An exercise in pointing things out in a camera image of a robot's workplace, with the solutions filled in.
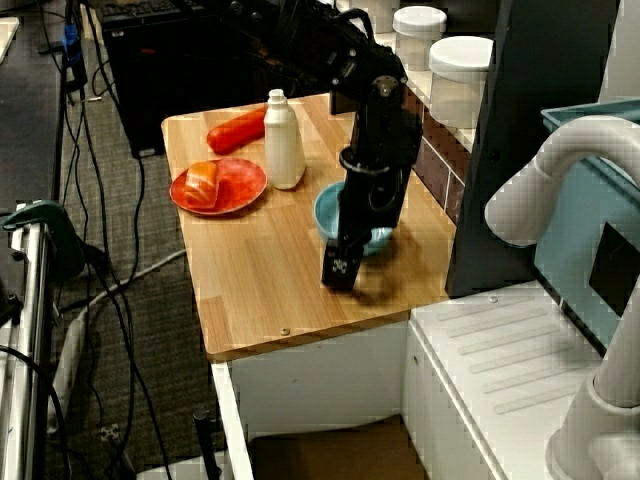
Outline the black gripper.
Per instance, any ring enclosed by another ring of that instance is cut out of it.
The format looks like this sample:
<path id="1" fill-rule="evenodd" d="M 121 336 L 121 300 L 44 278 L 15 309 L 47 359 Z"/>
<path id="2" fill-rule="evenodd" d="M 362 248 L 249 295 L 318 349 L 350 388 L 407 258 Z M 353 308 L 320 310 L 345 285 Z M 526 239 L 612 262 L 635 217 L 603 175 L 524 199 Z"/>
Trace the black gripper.
<path id="1" fill-rule="evenodd" d="M 397 226 L 411 168 L 379 171 L 344 164 L 346 176 L 338 194 L 338 234 L 325 246 L 322 283 L 332 290 L 353 289 L 363 246 L 374 230 Z"/>

